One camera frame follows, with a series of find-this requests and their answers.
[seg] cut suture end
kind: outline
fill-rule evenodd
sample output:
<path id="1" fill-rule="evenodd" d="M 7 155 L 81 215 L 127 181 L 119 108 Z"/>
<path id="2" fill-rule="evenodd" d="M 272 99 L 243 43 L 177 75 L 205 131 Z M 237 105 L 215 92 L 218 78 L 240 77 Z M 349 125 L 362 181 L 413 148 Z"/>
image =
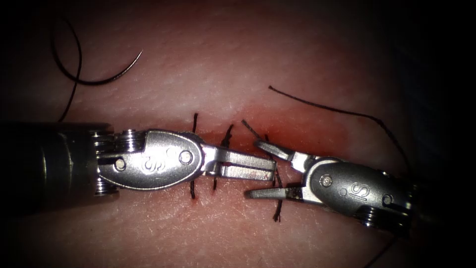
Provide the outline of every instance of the cut suture end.
<path id="1" fill-rule="evenodd" d="M 192 127 L 192 132 L 195 133 L 197 130 L 197 121 L 198 121 L 198 113 L 195 113 L 193 115 L 193 127 Z M 192 199 L 195 199 L 195 181 L 190 182 L 190 195 L 192 196 Z"/>
<path id="2" fill-rule="evenodd" d="M 261 137 L 259 136 L 259 134 L 258 134 L 256 131 L 254 131 L 254 129 L 248 124 L 248 122 L 247 122 L 245 119 L 243 119 L 241 122 L 243 123 L 243 125 L 244 125 L 251 133 L 253 133 L 253 135 L 254 135 L 256 138 L 261 138 Z"/>
<path id="3" fill-rule="evenodd" d="M 274 222 L 281 222 L 281 207 L 283 206 L 283 201 L 278 200 L 278 205 L 276 206 L 276 212 L 273 215 Z"/>
<path id="4" fill-rule="evenodd" d="M 190 194 L 192 195 L 192 199 L 195 199 L 195 181 L 190 182 Z"/>
<path id="5" fill-rule="evenodd" d="M 228 127 L 227 132 L 225 133 L 225 137 L 220 143 L 221 147 L 230 148 L 230 139 L 232 138 L 232 128 L 233 128 L 233 124 L 231 124 Z M 218 178 L 217 177 L 213 178 L 213 190 L 217 189 L 217 182 L 218 182 Z"/>

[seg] skin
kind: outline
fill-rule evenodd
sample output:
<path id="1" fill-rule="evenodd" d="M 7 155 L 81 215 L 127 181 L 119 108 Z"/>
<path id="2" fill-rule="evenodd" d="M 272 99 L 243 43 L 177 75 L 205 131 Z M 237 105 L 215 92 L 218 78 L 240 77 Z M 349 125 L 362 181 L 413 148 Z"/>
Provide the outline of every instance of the skin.
<path id="1" fill-rule="evenodd" d="M 82 4 L 60 7 L 83 50 L 81 78 L 66 122 L 107 122 L 116 132 L 159 128 L 190 131 L 219 145 L 234 124 L 230 147 L 255 155 L 247 120 L 286 147 L 333 155 L 395 175 L 401 155 L 374 122 L 306 106 L 267 89 L 382 119 L 412 160 L 412 140 L 395 71 L 381 29 L 363 6 L 283 1 Z M 2 79 L 2 116 L 56 121 L 72 82 L 49 51 L 43 15 L 23 30 L 16 79 Z M 77 50 L 65 25 L 57 47 L 76 74 Z M 278 161 L 283 183 L 300 174 Z M 16 222 L 18 244 L 38 266 L 67 267 L 361 267 L 391 235 L 320 207 L 246 200 L 243 192 L 268 182 L 201 177 L 155 192 L 123 190 L 111 203 L 36 214 Z M 412 247 L 398 241 L 375 267 L 411 266 Z"/>

